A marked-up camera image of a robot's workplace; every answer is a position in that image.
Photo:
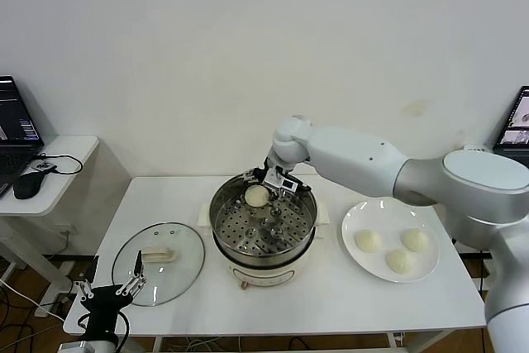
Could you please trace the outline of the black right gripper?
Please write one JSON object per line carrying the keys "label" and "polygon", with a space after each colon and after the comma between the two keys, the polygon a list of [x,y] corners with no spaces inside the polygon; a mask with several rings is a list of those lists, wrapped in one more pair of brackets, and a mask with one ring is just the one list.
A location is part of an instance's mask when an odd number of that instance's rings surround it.
{"label": "black right gripper", "polygon": [[[277,156],[267,156],[264,161],[264,168],[253,168],[243,174],[243,179],[247,183],[262,183],[267,176],[273,175],[277,178],[286,178],[287,174],[293,171],[294,163],[286,162]],[[269,191],[269,201],[278,200],[282,197],[280,190]]]}

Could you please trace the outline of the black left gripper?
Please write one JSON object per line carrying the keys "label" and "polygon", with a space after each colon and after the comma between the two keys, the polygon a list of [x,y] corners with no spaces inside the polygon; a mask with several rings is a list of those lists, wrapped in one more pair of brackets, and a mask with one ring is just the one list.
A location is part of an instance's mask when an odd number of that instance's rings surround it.
{"label": "black left gripper", "polygon": [[74,281],[81,304],[88,310],[88,324],[81,341],[118,341],[115,333],[118,312],[126,306],[126,298],[134,298],[144,287],[146,277],[142,251],[139,250],[129,280],[123,285],[108,285],[92,290],[99,256],[93,257],[81,280]]}

